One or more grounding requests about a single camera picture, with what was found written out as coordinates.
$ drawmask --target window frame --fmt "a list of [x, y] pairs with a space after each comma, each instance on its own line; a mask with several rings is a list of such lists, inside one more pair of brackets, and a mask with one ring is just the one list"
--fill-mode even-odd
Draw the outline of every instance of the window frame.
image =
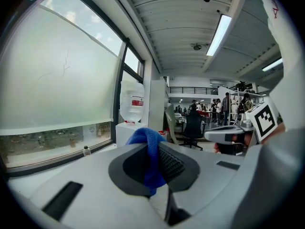
[[[10, 40], [11, 35], [20, 25], [22, 20], [38, 5], [44, 0], [23, 0], [20, 5], [17, 7], [16, 11], [13, 11], [11, 14], [11, 18], [5, 24], [3, 29], [3, 33], [0, 39], [0, 57], [4, 52], [4, 48], [6, 46], [6, 42]], [[113, 101], [113, 121], [110, 122], [111, 129], [111, 138], [108, 141], [99, 143], [90, 147], [91, 152], [96, 152], [104, 147], [107, 147], [116, 142], [115, 136], [115, 126], [118, 124], [119, 120], [119, 109], [120, 109], [120, 93], [121, 93], [121, 81], [123, 76], [123, 71], [126, 71], [140, 83], [143, 83], [143, 78], [139, 76], [136, 72], [134, 72], [124, 61], [127, 49], [129, 48], [133, 54], [137, 57], [139, 62], [144, 65], [145, 61], [140, 57], [138, 52], [129, 42], [129, 38], [127, 38], [122, 31], [114, 24], [114, 22], [102, 11], [102, 9], [97, 6], [92, 0], [80, 0], [84, 4], [86, 4], [93, 12], [95, 12], [122, 40], [122, 45], [120, 49], [120, 53], [118, 55], [118, 74], [116, 76], [115, 82], [115, 91], [114, 91], [114, 101]], [[46, 169], [50, 169], [53, 167], [57, 167], [66, 163], [69, 163], [73, 160], [83, 157], [82, 150], [76, 151], [72, 154], [64, 155], [56, 159], [49, 159], [40, 163], [22, 166], [22, 167], [13, 167], [6, 168], [2, 157], [0, 157], [0, 169], [3, 174], [7, 177], [19, 177], [24, 175], [29, 175], [35, 172], [43, 171]]]

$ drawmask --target security camera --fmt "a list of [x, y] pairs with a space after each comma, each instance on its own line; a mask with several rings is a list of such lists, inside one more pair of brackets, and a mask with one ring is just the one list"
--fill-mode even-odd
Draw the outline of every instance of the security camera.
[[193, 46], [195, 51], [198, 51], [198, 50], [200, 50], [202, 48], [202, 46], [199, 45], [199, 44], [193, 44], [192, 46]]

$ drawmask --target person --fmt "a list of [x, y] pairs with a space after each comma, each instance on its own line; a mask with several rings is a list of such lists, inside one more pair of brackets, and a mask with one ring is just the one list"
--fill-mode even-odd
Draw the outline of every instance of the person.
[[178, 105], [178, 113], [182, 114], [182, 109], [181, 109], [180, 105]]
[[211, 108], [212, 108], [212, 123], [216, 122], [216, 107], [217, 107], [216, 100], [213, 99], [213, 103], [211, 104]]
[[238, 100], [235, 99], [235, 96], [233, 97], [232, 103], [231, 103], [231, 111], [232, 113], [236, 113], [232, 115], [232, 119], [237, 119], [237, 112], [238, 112]]
[[191, 110], [192, 110], [192, 105], [190, 105], [189, 108], [187, 109], [187, 114], [189, 114]]
[[190, 110], [189, 115], [200, 115], [200, 114], [197, 112], [197, 106], [196, 106], [196, 104], [192, 104], [192, 109]]
[[196, 108], [197, 108], [198, 111], [202, 111], [200, 103], [197, 104]]
[[238, 106], [238, 114], [247, 112], [249, 109], [253, 108], [253, 103], [251, 102], [250, 95], [245, 93], [244, 98]]
[[223, 107], [224, 107], [224, 125], [227, 125], [228, 114], [230, 112], [230, 95], [229, 95], [229, 93], [225, 93], [225, 97], [223, 99]]
[[217, 99], [216, 102], [217, 102], [216, 112], [217, 112], [217, 118], [218, 118], [218, 125], [220, 125], [222, 104], [221, 104], [221, 101], [219, 98]]

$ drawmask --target roller blind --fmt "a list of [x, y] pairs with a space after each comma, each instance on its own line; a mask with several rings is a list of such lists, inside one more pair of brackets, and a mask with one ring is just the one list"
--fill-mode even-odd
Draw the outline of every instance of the roller blind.
[[95, 38], [36, 7], [0, 59], [0, 135], [112, 121], [117, 61]]

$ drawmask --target plastic bottle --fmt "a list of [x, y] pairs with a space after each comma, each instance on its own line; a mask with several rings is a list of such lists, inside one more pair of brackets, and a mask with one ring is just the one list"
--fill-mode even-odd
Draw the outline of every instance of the plastic bottle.
[[85, 146], [82, 153], [84, 154], [84, 156], [87, 156], [87, 155], [90, 155], [91, 154], [91, 151], [90, 149], [88, 148], [88, 146]]
[[128, 123], [141, 120], [143, 115], [144, 87], [140, 83], [122, 81], [120, 114]]

